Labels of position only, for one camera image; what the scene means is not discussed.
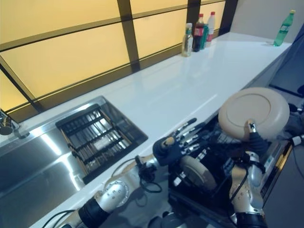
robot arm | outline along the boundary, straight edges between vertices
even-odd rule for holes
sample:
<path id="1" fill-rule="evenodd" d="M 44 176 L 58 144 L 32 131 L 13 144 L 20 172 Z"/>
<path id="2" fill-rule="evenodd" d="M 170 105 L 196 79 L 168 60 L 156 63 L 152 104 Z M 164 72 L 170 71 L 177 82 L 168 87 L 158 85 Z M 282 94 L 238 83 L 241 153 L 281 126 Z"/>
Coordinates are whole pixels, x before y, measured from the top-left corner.
<path id="1" fill-rule="evenodd" d="M 247 159 L 242 160 L 232 169 L 232 186 L 229 197 L 237 216 L 237 227 L 266 228 L 263 198 L 260 194 L 260 184 L 265 169 L 259 163 L 259 155 L 266 152 L 267 145 L 256 132 L 252 120 L 248 121 L 248 126 L 251 151 L 246 151 Z"/>
<path id="2" fill-rule="evenodd" d="M 58 228 L 76 228 L 81 223 L 88 228 L 98 228 L 116 208 L 126 203 L 133 191 L 141 187 L 141 180 L 145 177 L 142 170 L 155 171 L 159 166 L 172 164 L 184 155 L 204 148 L 205 144 L 200 141 L 201 136 L 198 133 L 204 123 L 183 132 L 195 121 L 196 119 L 188 121 L 167 137 L 158 140 L 153 145 L 153 154 L 143 158 L 137 156 L 136 162 L 128 165 L 121 174 L 110 178 L 103 192 L 98 191 Z M 259 155 L 267 149 L 267 145 L 263 145 L 265 141 L 256 132 L 254 122 L 249 121 L 248 125 L 252 150 L 244 154 L 243 163 L 234 166 L 229 194 L 239 228 L 266 228 L 263 199 L 259 189 L 263 172 Z"/>
<path id="3" fill-rule="evenodd" d="M 110 178 L 105 184 L 104 191 L 98 191 L 81 208 L 73 212 L 57 228 L 76 228 L 84 223 L 88 228 L 98 228 L 108 216 L 129 199 L 139 187 L 142 180 L 151 182 L 153 174 L 159 166 L 176 162 L 186 153 L 198 150 L 200 143 L 195 135 L 205 124 L 200 123 L 184 133 L 184 130 L 196 122 L 196 118 L 184 123 L 167 137 L 158 140 L 153 146 L 153 154 L 147 157 L 135 158 L 136 162 L 128 165 L 121 174 Z M 192 137 L 191 142 L 185 142 L 185 135 Z"/>

floor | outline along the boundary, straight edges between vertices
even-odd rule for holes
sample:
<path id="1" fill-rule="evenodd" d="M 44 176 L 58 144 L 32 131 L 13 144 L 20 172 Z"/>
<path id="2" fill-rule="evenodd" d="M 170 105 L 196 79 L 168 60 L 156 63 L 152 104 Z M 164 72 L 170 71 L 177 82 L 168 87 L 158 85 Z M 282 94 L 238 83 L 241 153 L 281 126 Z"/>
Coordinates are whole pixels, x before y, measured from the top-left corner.
<path id="1" fill-rule="evenodd" d="M 304 43 L 292 61 L 287 62 L 276 74 L 272 84 L 280 85 L 296 93 L 299 85 L 304 84 Z M 290 93 L 276 90 L 289 103 L 300 107 L 304 99 Z M 304 179 L 295 165 L 304 173 L 304 146 L 295 147 L 265 204 L 264 211 L 269 228 L 304 227 Z"/>
<path id="2" fill-rule="evenodd" d="M 297 51 L 291 50 L 288 57 L 291 58 L 281 69 L 277 72 L 271 85 L 282 88 L 291 93 L 299 94 L 297 89 L 304 85 L 304 37 L 298 41 Z"/>

green bottle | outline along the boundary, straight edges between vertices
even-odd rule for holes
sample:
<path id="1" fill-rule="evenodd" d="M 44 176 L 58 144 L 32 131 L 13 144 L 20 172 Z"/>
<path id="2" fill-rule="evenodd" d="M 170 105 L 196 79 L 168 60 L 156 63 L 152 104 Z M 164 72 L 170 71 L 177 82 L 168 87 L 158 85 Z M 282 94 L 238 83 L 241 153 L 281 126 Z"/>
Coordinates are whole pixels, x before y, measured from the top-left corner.
<path id="1" fill-rule="evenodd" d="M 295 10 L 291 10 L 288 17 L 283 21 L 282 26 L 275 38 L 274 46 L 280 46 L 283 43 L 285 36 L 287 35 L 287 32 L 289 31 L 289 27 L 293 23 L 294 14 L 295 14 Z"/>
<path id="2" fill-rule="evenodd" d="M 200 40 L 200 50 L 205 48 L 206 45 L 206 40 L 207 40 L 207 36 L 209 34 L 209 28 L 208 28 L 208 24 L 204 24 L 204 32 L 203 32 L 203 37 Z"/>

robot finger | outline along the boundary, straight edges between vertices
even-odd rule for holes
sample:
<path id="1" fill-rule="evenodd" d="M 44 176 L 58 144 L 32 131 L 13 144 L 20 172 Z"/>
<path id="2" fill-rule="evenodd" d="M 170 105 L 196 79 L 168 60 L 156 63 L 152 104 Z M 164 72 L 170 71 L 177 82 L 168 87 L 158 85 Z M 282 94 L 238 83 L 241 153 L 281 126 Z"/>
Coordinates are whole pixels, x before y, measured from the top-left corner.
<path id="1" fill-rule="evenodd" d="M 169 134 L 169 136 L 176 137 L 179 133 L 181 133 L 183 130 L 185 130 L 189 125 L 193 124 L 197 121 L 197 118 L 190 119 L 186 123 L 183 123 L 181 126 L 179 126 L 177 129 L 175 129 L 172 133 Z"/>
<path id="2" fill-rule="evenodd" d="M 181 140 L 180 147 L 184 148 L 191 144 L 194 144 L 195 142 L 201 140 L 202 137 L 204 136 L 204 134 L 205 134 L 204 132 L 199 132 L 199 133 L 196 133 L 195 135 L 191 136 L 188 139 Z"/>
<path id="3" fill-rule="evenodd" d="M 205 141 L 205 140 L 200 141 L 200 142 L 198 142 L 196 144 L 192 144 L 192 145 L 184 148 L 181 151 L 181 153 L 185 155 L 185 154 L 191 154 L 191 153 L 193 153 L 193 152 L 195 152 L 197 150 L 203 150 L 206 147 L 207 144 L 208 144 L 208 142 Z"/>
<path id="4" fill-rule="evenodd" d="M 199 132 L 206 124 L 204 122 L 199 123 L 198 125 L 192 127 L 191 129 L 189 129 L 188 131 L 186 131 L 185 133 L 183 133 L 182 135 L 178 135 L 176 137 L 176 141 L 182 141 L 185 139 L 188 139 L 189 137 L 191 137 L 192 135 L 196 134 L 197 132 Z"/>

frosted glass panel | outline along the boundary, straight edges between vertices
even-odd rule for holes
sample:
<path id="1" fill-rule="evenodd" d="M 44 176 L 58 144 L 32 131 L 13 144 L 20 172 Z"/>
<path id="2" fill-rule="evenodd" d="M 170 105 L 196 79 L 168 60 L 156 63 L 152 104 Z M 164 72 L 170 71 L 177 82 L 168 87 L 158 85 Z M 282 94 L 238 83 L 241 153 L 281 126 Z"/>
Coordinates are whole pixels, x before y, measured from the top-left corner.
<path id="1" fill-rule="evenodd" d="M 130 0 L 132 14 L 187 5 L 188 0 Z"/>
<path id="2" fill-rule="evenodd" d="M 182 42 L 187 9 L 135 19 L 134 29 L 139 58 Z"/>
<path id="3" fill-rule="evenodd" d="M 35 97 L 129 62 L 121 23 L 47 39 L 1 55 Z"/>
<path id="4" fill-rule="evenodd" d="M 215 11 L 215 27 L 214 29 L 219 29 L 220 24 L 222 22 L 223 12 L 225 7 L 225 1 L 216 2 L 212 4 L 202 5 L 200 6 L 200 13 L 204 14 L 204 22 L 207 23 L 210 17 L 210 13 Z"/>
<path id="5" fill-rule="evenodd" d="M 0 0 L 0 43 L 116 17 L 115 0 Z"/>
<path id="6" fill-rule="evenodd" d="M 0 70 L 0 108 L 7 111 L 26 102 L 27 99 Z"/>

